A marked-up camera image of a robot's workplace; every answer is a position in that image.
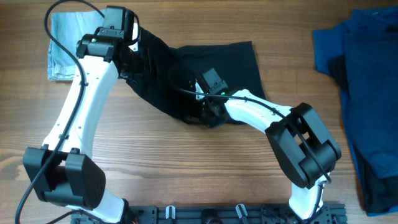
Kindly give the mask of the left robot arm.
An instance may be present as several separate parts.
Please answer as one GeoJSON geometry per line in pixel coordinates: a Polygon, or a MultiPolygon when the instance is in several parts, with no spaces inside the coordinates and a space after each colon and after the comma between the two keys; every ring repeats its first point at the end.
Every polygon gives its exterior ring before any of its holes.
{"type": "Polygon", "coordinates": [[[125,7],[108,6],[101,16],[103,25],[84,35],[70,54],[76,73],[55,125],[39,148],[25,151],[27,192],[100,223],[136,223],[127,200],[106,189],[92,150],[113,86],[123,73],[144,69],[137,52],[141,28],[138,16],[125,7]]]}

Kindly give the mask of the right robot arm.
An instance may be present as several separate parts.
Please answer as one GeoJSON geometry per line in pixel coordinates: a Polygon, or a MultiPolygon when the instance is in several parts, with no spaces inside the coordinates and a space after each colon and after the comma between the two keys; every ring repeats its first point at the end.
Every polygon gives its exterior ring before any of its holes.
{"type": "Polygon", "coordinates": [[[322,200],[341,150],[309,104],[281,106],[247,89],[232,89],[213,68],[195,77],[193,94],[201,103],[203,114],[211,116],[212,126],[231,119],[264,133],[280,168],[291,181],[288,203],[259,208],[259,223],[347,221],[343,204],[322,200]]]}

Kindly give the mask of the black shorts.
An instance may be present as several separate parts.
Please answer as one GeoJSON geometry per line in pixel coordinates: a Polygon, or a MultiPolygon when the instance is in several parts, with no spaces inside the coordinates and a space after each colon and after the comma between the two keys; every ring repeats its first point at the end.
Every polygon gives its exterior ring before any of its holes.
{"type": "Polygon", "coordinates": [[[143,100],[187,124],[207,125],[212,116],[201,112],[192,95],[199,75],[214,70],[229,87],[248,89],[265,98],[252,42],[228,45],[169,47],[148,30],[141,30],[141,73],[125,73],[126,83],[143,100]]]}

